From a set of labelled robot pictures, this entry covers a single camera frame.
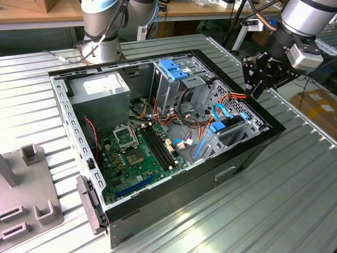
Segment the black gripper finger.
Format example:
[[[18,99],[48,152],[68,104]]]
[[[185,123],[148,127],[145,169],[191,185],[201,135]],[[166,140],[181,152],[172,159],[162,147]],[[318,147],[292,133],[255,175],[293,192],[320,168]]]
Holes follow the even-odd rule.
[[[300,73],[293,69],[281,71],[279,68],[273,73],[268,73],[268,70],[270,69],[260,72],[254,80],[251,92],[251,96],[254,99],[258,99],[265,90],[270,88],[278,89],[300,76]]]
[[[257,55],[242,58],[242,70],[246,85],[245,94],[260,94],[260,76],[256,60]]]

